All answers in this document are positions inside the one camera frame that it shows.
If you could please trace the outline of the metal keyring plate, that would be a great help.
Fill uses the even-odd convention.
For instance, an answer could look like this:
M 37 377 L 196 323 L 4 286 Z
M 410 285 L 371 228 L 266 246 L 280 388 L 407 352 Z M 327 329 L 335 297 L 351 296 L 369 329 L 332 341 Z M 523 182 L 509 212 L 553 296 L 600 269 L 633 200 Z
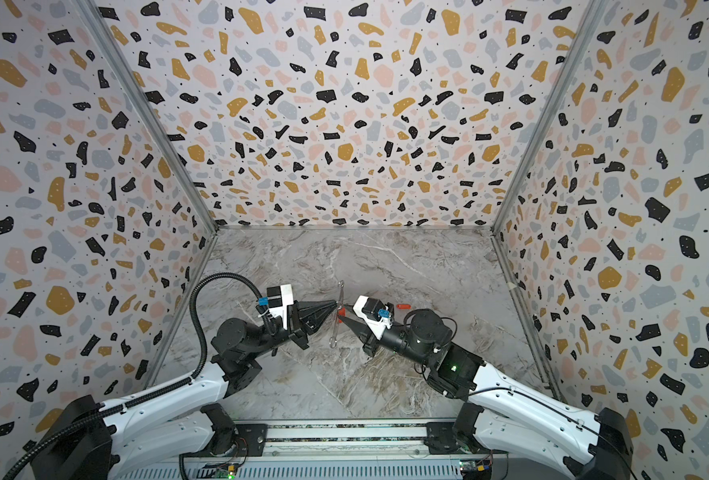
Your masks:
M 332 314 L 332 332 L 330 332 L 330 348 L 334 349 L 338 345 L 338 326 L 340 325 L 340 319 L 338 319 L 338 314 L 344 308 L 344 280 L 338 282 L 338 302 L 336 302 L 336 310 Z

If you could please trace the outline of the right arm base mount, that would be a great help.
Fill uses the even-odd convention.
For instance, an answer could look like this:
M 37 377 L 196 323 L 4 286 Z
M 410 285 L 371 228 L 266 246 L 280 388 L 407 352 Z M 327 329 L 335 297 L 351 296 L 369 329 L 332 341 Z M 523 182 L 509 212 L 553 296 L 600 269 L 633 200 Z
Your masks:
M 423 443 L 431 455 L 505 453 L 505 450 L 494 449 L 482 440 L 485 422 L 491 425 L 499 420 L 509 421 L 510 418 L 495 410 L 465 402 L 454 421 L 428 422 Z

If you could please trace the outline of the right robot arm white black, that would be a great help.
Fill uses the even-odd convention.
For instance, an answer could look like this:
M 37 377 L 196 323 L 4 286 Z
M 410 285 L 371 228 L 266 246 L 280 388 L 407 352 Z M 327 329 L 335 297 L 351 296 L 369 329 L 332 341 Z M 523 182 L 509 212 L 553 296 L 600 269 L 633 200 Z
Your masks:
M 448 318 L 430 309 L 405 322 L 386 309 L 338 319 L 361 340 L 366 354 L 388 350 L 412 361 L 428 386 L 463 407 L 456 438 L 468 450 L 515 454 L 570 479 L 633 479 L 633 446 L 624 416 L 564 404 L 498 370 L 454 342 Z

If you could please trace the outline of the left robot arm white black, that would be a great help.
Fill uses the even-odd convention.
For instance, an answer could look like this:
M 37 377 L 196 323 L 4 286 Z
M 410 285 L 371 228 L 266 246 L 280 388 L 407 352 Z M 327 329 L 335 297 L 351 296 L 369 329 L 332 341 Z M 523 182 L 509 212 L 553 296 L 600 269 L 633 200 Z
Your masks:
M 183 375 L 102 403 L 92 396 L 72 402 L 46 434 L 46 447 L 30 462 L 38 479 L 116 479 L 180 454 L 220 455 L 242 447 L 238 428 L 222 400 L 243 390 L 260 373 L 258 358 L 308 338 L 338 311 L 334 300 L 295 301 L 276 334 L 240 318 L 224 320 L 216 353 L 196 375 Z

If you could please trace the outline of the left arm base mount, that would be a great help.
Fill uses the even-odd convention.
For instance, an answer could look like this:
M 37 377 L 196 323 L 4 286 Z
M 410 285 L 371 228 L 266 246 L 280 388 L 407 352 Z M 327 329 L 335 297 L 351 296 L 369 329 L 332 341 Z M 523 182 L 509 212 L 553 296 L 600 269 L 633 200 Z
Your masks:
M 218 403 L 202 406 L 198 413 L 206 415 L 206 443 L 186 454 L 217 456 L 232 453 L 234 457 L 260 457 L 268 439 L 266 423 L 236 423 Z

